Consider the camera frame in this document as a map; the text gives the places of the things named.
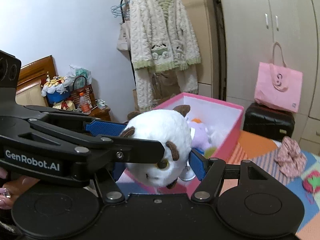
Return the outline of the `person's hand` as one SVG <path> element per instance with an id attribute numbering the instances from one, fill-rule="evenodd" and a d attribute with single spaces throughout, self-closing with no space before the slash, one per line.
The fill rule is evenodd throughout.
<path id="1" fill-rule="evenodd" d="M 11 209 L 16 199 L 38 181 L 39 179 L 20 174 L 10 175 L 1 167 L 1 209 Z"/>

